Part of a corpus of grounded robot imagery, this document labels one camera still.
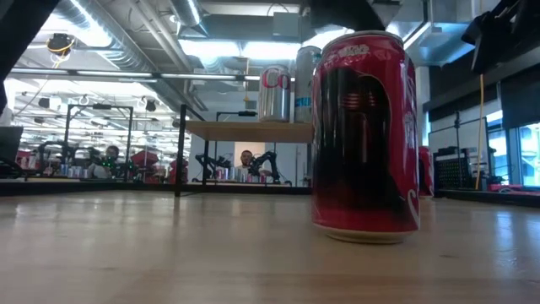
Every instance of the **red soda can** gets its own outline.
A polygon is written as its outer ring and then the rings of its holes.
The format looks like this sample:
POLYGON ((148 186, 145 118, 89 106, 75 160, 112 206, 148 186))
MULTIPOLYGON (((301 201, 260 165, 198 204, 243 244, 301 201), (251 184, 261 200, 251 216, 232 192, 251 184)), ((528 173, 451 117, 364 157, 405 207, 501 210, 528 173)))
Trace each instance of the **red soda can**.
POLYGON ((432 197, 434 194, 433 154, 429 147, 421 146, 418 148, 418 171, 420 180, 418 193, 421 197, 432 197))
POLYGON ((420 220, 414 65, 401 39, 330 42, 312 93, 315 225, 344 241, 402 242, 420 220))

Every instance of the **can lid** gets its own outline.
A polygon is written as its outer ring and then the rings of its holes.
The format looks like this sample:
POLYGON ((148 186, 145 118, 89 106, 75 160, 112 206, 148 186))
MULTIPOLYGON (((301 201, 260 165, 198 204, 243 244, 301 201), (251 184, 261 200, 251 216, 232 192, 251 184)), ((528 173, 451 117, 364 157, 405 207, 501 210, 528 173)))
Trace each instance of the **can lid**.
POLYGON ((315 52, 321 52, 321 48, 320 47, 316 47, 316 46, 302 46, 298 52, 300 51, 306 51, 306 50, 313 50, 315 52))
POLYGON ((287 68, 287 66, 285 66, 283 64, 277 64, 277 63, 268 64, 267 66, 264 66, 263 70, 266 70, 266 69, 269 69, 269 68, 283 68, 283 69, 289 71, 289 68, 287 68))
POLYGON ((343 41, 343 40, 346 40, 348 38, 352 38, 352 37, 356 37, 356 36, 364 36, 364 35, 374 35, 374 36, 386 36, 386 37, 391 37, 391 38, 394 38, 397 40, 397 42, 399 42, 399 44, 401 46, 403 46, 403 40, 400 36, 398 35, 395 35, 395 34, 392 34, 392 33, 389 33, 385 30, 361 30, 361 31, 357 31, 357 32, 354 32, 354 33, 351 33, 351 34, 346 34, 346 35, 342 35, 342 36, 339 36, 338 38, 328 42, 328 44, 322 49, 322 52, 325 52, 328 48, 330 48, 330 46, 338 43, 339 41, 343 41))

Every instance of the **diet coke can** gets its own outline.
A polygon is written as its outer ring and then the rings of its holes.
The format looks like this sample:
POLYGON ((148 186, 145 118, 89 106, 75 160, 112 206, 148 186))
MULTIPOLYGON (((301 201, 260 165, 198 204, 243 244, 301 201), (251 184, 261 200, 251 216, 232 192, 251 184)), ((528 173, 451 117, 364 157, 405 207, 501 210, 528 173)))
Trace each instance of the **diet coke can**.
POLYGON ((395 243, 420 226, 414 65, 385 31, 344 35, 313 80, 313 220, 334 238, 395 243))
POLYGON ((418 171, 420 180, 419 195, 421 197, 432 197, 433 189, 433 154, 429 147, 421 146, 418 148, 418 171))
POLYGON ((313 70, 321 60, 321 49, 305 46, 296 55, 296 75, 294 76, 294 122, 311 123, 311 81, 313 70))
POLYGON ((290 74, 287 67, 275 64, 262 71, 258 107, 260 122, 289 122, 290 74))

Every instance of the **person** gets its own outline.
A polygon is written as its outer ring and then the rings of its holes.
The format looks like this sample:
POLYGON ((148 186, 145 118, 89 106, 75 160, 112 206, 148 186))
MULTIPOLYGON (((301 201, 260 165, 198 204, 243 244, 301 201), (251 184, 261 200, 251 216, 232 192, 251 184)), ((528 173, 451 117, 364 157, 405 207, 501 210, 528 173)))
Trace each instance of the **person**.
MULTIPOLYGON (((253 153, 250 150, 242 151, 242 154, 240 154, 240 162, 242 163, 242 165, 235 167, 235 171, 238 172, 237 174, 245 174, 247 176, 252 158, 253 158, 253 153)), ((259 169, 259 173, 264 176, 272 175, 272 172, 262 169, 262 168, 259 169)))
POLYGON ((90 178, 112 178, 111 166, 116 163, 120 150, 115 145, 107 147, 105 150, 105 162, 108 166, 93 163, 88 168, 90 178))

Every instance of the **ceiling light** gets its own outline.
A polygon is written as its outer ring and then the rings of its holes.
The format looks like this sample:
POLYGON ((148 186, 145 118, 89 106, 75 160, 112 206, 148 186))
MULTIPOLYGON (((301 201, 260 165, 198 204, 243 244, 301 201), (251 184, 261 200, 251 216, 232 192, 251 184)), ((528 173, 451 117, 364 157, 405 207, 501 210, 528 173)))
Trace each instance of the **ceiling light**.
POLYGON ((88 96, 86 94, 84 94, 82 97, 80 97, 78 99, 78 103, 81 105, 81 106, 86 106, 90 103, 90 100, 88 99, 88 96))
POLYGON ((317 34, 307 41, 304 41, 304 43, 302 43, 302 46, 316 46, 322 49, 330 41, 333 41, 334 39, 337 39, 342 35, 346 35, 352 32, 352 30, 349 30, 347 28, 343 28, 342 30, 329 30, 327 32, 317 34))
POLYGON ((149 78, 151 73, 140 72, 115 72, 115 71, 77 71, 81 76, 104 76, 104 77, 124 77, 124 78, 149 78))
POLYGON ((242 56, 251 59, 295 59, 300 43, 248 42, 242 56))
POLYGON ((431 23, 428 22, 424 25, 422 25, 421 28, 418 29, 414 35, 409 37, 405 43, 403 44, 403 49, 407 50, 414 42, 416 42, 429 28, 431 27, 431 23))
POLYGON ((164 79, 193 79, 193 80, 236 80, 234 75, 213 75, 213 74, 183 74, 183 73, 162 73, 164 79))
POLYGON ((12 68, 10 73, 39 75, 68 75, 68 71, 53 68, 12 68))
POLYGON ((197 57, 233 57, 240 55, 240 49, 233 41, 189 41, 178 40, 187 55, 197 57))
POLYGON ((87 117, 94 117, 95 115, 93 113, 90 113, 89 111, 82 110, 81 114, 87 116, 87 117))
POLYGON ((141 83, 141 84, 155 84, 157 79, 118 79, 122 83, 141 83))

